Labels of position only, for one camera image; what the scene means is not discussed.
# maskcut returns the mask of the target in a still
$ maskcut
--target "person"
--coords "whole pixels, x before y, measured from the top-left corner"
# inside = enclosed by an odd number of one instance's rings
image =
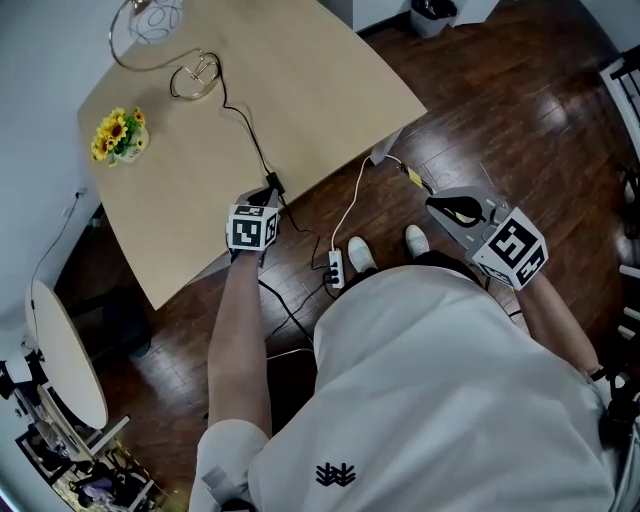
[[[413,264],[384,272],[349,241],[358,274],[315,327],[315,394],[274,437],[260,254],[237,257],[191,511],[613,509],[606,386],[589,378],[598,357],[553,286],[539,272],[516,292],[528,336],[419,227],[405,239]]]

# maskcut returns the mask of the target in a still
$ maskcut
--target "white wall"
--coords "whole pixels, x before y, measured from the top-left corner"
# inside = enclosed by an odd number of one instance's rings
[[[76,114],[111,66],[107,31],[119,5],[0,2],[0,359],[23,338],[27,283],[62,227],[62,211],[76,188],[88,193],[40,267],[39,276],[50,285],[99,204],[85,165],[87,148],[79,147]],[[2,487],[25,511],[68,512],[15,445],[24,431],[13,407],[0,398]]]
[[[582,3],[619,51],[640,44],[640,0],[582,0]]]
[[[469,23],[484,23],[493,12],[498,0],[452,0],[458,15],[451,22],[452,27]]]
[[[393,18],[411,7],[411,0],[319,0],[319,2],[356,31]]]

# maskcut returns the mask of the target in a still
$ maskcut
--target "round white table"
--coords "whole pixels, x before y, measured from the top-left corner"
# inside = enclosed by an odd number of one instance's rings
[[[27,324],[44,356],[41,365],[45,375],[78,419],[94,429],[102,429],[108,420],[107,403],[69,315],[53,290],[37,279],[33,281],[32,300],[35,321],[27,293]]]

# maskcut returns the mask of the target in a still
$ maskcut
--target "person's arm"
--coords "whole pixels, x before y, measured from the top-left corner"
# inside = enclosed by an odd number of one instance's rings
[[[578,371],[592,374],[600,368],[589,338],[541,272],[516,295],[529,333],[535,341]]]
[[[242,252],[227,276],[209,346],[209,426],[222,420],[245,420],[271,437],[258,287],[260,257],[257,252]]]

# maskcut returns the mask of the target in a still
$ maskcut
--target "shirt sleeve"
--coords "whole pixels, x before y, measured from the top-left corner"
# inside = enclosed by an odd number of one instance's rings
[[[268,442],[265,433],[244,420],[215,423],[198,443],[190,512],[217,512],[232,498],[250,501],[249,465]]]

